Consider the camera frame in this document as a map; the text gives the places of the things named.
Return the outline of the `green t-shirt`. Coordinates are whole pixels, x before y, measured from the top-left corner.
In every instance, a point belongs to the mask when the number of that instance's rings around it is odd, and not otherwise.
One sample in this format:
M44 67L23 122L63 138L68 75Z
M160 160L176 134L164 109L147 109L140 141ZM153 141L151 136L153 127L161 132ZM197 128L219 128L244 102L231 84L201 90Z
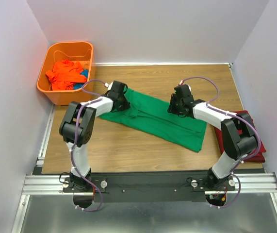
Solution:
M129 109L105 113L99 117L149 133L192 151L201 151L206 122L168 113L168 102L132 89L125 93L125 97L130 103Z

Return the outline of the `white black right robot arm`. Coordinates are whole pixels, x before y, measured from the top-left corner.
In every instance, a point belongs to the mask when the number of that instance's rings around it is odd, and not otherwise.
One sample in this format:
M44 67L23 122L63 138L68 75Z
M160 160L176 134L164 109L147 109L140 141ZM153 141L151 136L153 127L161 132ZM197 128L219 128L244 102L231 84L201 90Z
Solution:
M195 100L186 84L174 88L167 111L202 120L221 131L224 151L207 172L206 185L211 190L222 187L243 160L260 150L261 140L248 113L224 111L203 100Z

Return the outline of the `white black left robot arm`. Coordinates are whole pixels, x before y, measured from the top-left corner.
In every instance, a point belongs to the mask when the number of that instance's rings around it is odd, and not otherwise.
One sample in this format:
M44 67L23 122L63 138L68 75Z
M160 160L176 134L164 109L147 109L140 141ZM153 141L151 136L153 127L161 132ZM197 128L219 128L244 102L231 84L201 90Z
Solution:
M130 108L125 97L128 86L113 81L104 86L107 92L87 102L71 102L64 115L59 133L66 143L71 160L69 181L63 185L81 192L94 188L91 184L91 168L87 157L87 144L91 139L95 119L105 113L122 112Z

